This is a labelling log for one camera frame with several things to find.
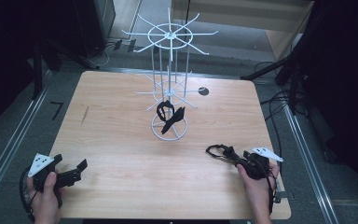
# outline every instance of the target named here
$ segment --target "spinning display rack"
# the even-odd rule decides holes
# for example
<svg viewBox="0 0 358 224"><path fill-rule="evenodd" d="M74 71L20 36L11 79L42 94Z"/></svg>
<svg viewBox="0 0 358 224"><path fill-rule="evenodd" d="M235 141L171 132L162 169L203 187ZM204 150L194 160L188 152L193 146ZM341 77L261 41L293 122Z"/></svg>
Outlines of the spinning display rack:
<svg viewBox="0 0 358 224"><path fill-rule="evenodd" d="M150 21L145 20L142 18L139 14L138 17L142 21L150 24L152 28L149 30L147 34L142 33L129 33L124 32L127 35L146 35L150 45L135 50L134 52L142 52L146 49L151 49L151 58L152 58L152 68L153 68L153 77L149 77L145 75L148 79L150 79L153 82L153 90L151 92L136 92L138 94L152 94L155 98L156 102L149 106L145 111L150 110L156 105L159 105L168 99L168 101L172 105L179 105L182 102L197 108L195 105L192 105L189 101L186 100L186 95L188 92L194 92L197 91L199 94L205 94L208 90L205 88L199 88L198 90L189 91L186 87L187 85L187 78L189 76L188 73L188 61L189 61L189 55L190 55L190 48L195 49L196 51L200 52L201 54L208 55L208 53L203 52L202 50L198 49L194 45L191 44L193 37L195 35L215 35L216 32L209 33L209 34L194 34L191 32L191 30L187 27L191 22L195 21L197 17L200 15L198 14L193 20L187 22L185 25L172 23L171 22L171 10L168 8L168 23L162 23L160 25L155 25ZM155 71L155 60L154 60L154 48L158 49L158 56L159 56L159 81L156 80L156 71ZM185 78L181 81L178 81L177 78L177 54L179 49L187 48L187 58L186 58L186 75ZM169 60L167 65L167 78L163 78L163 69L162 69L162 50L166 49L169 51ZM172 62L175 60L175 72L174 72L174 79L172 79ZM168 108L167 110L164 110L165 113L168 115L167 119L171 118L174 114L174 110L172 108ZM156 118L158 115L156 115L152 119L151 128L153 133L160 139L165 141L174 141L182 138L187 131L187 120L186 118L183 118L180 120L180 123L174 123L171 128L173 129L173 136L172 137L163 137L161 133L159 133L156 129L157 127L163 127L166 124L166 121L158 121Z"/></svg>

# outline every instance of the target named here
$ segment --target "wooden tabletop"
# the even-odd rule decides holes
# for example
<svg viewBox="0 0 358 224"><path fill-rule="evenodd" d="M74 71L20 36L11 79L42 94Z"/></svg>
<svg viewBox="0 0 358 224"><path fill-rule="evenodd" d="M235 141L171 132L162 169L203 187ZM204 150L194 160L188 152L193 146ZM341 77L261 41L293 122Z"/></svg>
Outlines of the wooden tabletop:
<svg viewBox="0 0 358 224"><path fill-rule="evenodd" d="M198 94L200 87L209 94ZM188 123L185 136L176 141L160 140L152 132L156 107L145 110L156 100L151 94L135 93L152 90L153 82L144 75L82 75L50 153L62 154L60 172L74 169L84 159L89 164L82 180L66 188L62 216L252 217L235 166L213 159L205 149L223 144L239 155L252 147L272 149L254 84L190 77L186 100L197 108L175 106L186 107ZM286 199L274 204L272 218L290 216Z"/></svg>

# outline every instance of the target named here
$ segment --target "person's right hand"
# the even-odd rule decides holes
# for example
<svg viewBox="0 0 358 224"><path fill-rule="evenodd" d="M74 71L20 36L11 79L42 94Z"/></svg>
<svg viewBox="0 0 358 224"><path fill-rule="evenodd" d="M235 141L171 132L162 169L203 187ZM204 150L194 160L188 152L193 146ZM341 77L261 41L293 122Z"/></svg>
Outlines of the person's right hand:
<svg viewBox="0 0 358 224"><path fill-rule="evenodd" d="M237 169L245 186L255 223L271 223L269 217L269 184L267 180L265 178L258 180L252 179L246 174L245 168L240 164L237 165ZM270 163L269 169L275 177L278 176L278 165ZM273 189L276 188L274 176L270 175L268 177Z"/></svg>
<svg viewBox="0 0 358 224"><path fill-rule="evenodd" d="M33 179L28 177L27 187L32 200L34 211L34 223L36 224L58 224L61 219L60 209L58 207L57 197L54 194L54 185L57 182L57 175L54 172L48 174L46 178L43 193L36 192Z"/></svg>

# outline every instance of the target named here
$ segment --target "person's left hand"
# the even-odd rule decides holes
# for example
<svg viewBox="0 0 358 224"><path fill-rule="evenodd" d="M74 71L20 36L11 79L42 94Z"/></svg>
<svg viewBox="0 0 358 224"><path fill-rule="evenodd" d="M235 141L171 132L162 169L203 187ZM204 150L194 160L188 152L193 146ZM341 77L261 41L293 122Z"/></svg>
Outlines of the person's left hand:
<svg viewBox="0 0 358 224"><path fill-rule="evenodd" d="M48 174L46 178L43 193L36 192L34 189L33 179L28 177L27 187L32 208L34 211L34 223L58 224L61 219L61 212L58 207L57 197L54 194L54 185L57 182L57 175L54 172Z"/></svg>

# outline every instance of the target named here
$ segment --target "gray carpet floor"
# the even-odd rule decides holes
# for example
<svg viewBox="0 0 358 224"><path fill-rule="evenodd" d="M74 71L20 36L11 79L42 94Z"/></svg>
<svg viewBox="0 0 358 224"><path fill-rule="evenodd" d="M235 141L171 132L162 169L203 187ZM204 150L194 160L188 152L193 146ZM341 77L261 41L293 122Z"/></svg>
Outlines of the gray carpet floor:
<svg viewBox="0 0 358 224"><path fill-rule="evenodd" d="M125 46L119 50L108 49L109 62L101 66L102 71L122 71L120 68L142 73L150 70L150 51L143 53L127 52ZM261 69L268 63L250 60L237 60L192 54L190 56L194 76L233 78L252 74L255 69ZM95 63L104 63L104 52L92 59ZM71 101L76 84L85 71L76 63L62 58L63 67L60 72L53 72L46 97L27 130L10 163L3 179L0 181L0 223L31 223L21 206L19 197L19 178L22 170L30 164L36 152L49 154L55 137L60 129L65 111ZM184 62L179 60L178 66L183 71ZM271 72L255 80L260 102L269 100L279 91L274 84L275 73ZM4 151L10 136L15 132L21 117L31 103L33 85L25 89L0 118L0 155ZM51 102L63 103L57 118L57 105ZM281 102L272 102L272 109L280 106ZM262 105L264 116L269 116L269 104ZM337 213L339 223L358 223L358 175L345 164L331 164L324 160L317 136L307 117L296 115L301 130L309 144L312 158L317 164L322 180L329 193ZM274 220L274 223L325 223L324 215L315 196L310 178L299 153L296 139L287 121L284 110L267 120L268 132L275 150L279 150L278 135L282 143L282 178L289 194L292 216L287 220ZM246 223L247 220L230 220L233 224ZM82 223L81 219L63 219L62 223Z"/></svg>

